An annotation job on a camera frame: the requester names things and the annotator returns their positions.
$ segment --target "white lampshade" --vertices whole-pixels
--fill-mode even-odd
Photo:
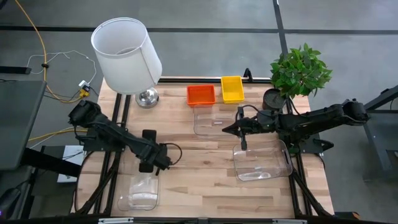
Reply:
[[[145,25],[137,19],[115,18],[99,25],[91,44],[108,86],[122,94],[141,93],[156,85],[162,64]]]

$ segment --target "concrete floor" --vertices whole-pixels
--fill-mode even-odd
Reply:
[[[156,28],[278,28],[272,0],[20,0],[37,26],[96,27],[114,17],[134,17]],[[279,0],[285,29],[397,30],[398,2],[394,0]],[[0,26],[29,26],[14,1],[0,11]],[[77,50],[96,61],[90,32],[41,32],[47,52]],[[278,34],[262,33],[150,33],[164,68],[164,75],[240,75],[249,67],[256,77],[269,77],[269,64],[281,51]],[[321,59],[333,69],[326,88],[310,97],[312,109],[357,98],[363,103],[398,83],[396,35],[295,35],[287,34],[288,47],[304,42],[322,52]],[[0,31],[0,65],[25,66],[32,54],[41,54],[34,32]],[[91,63],[79,55],[63,56],[50,63],[49,85],[53,91],[72,95],[82,79],[90,79]],[[42,59],[31,61],[33,71]],[[102,73],[92,86],[99,90]],[[42,75],[0,75],[0,78],[40,80]],[[392,105],[398,108],[398,102]],[[32,136],[68,127],[67,114],[74,105],[44,98]],[[335,211],[355,211],[362,219],[398,222],[398,184],[364,183],[362,174],[375,158],[362,127],[342,126],[321,133],[335,143],[325,153],[326,175]],[[46,145],[77,144],[72,134],[48,140]],[[22,174],[13,175],[19,183]],[[67,209],[65,196],[48,192],[37,202],[35,216],[61,215]]]

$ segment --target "lamp base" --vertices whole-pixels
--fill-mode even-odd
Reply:
[[[136,94],[136,102],[142,108],[153,108],[159,102],[159,95],[155,88],[150,88],[140,94]]]

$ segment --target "wooden table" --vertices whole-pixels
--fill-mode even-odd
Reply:
[[[131,133],[141,136],[143,129],[157,130],[157,142],[174,142],[183,149],[181,161],[170,170],[160,173],[160,196],[155,209],[122,212],[118,208],[124,178],[128,170],[122,162],[133,160],[131,152],[122,155],[114,196],[112,216],[119,217],[212,217],[212,218],[293,218],[289,180],[279,177],[269,180],[241,182],[235,176],[232,148],[239,139],[203,138],[193,131],[193,111],[186,104],[184,83],[160,83],[156,86],[160,101],[152,109],[138,107],[132,97],[127,119]],[[272,88],[268,84],[244,84],[245,104],[261,107],[262,95]],[[222,102],[221,87],[215,85],[216,101]],[[98,103],[104,114],[112,117],[116,93],[102,84]],[[296,97],[300,113],[310,110],[307,97]],[[123,110],[120,109],[119,120]],[[274,141],[275,133],[248,136],[248,141]],[[175,161],[180,152],[170,147],[168,155]],[[90,197],[100,179],[104,153],[96,152],[87,160],[78,183],[78,207]],[[328,183],[322,161],[311,154],[303,155],[308,188],[324,208],[333,213]],[[102,206],[106,201],[105,190]],[[304,211],[303,197],[297,186],[300,208]]]

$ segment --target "green leaves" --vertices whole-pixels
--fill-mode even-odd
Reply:
[[[332,70],[318,59],[320,54],[305,43],[303,48],[290,49],[287,55],[280,54],[271,63],[271,82],[281,89],[282,96],[308,96],[311,92],[315,96],[319,88],[324,88],[325,83],[331,80]]]

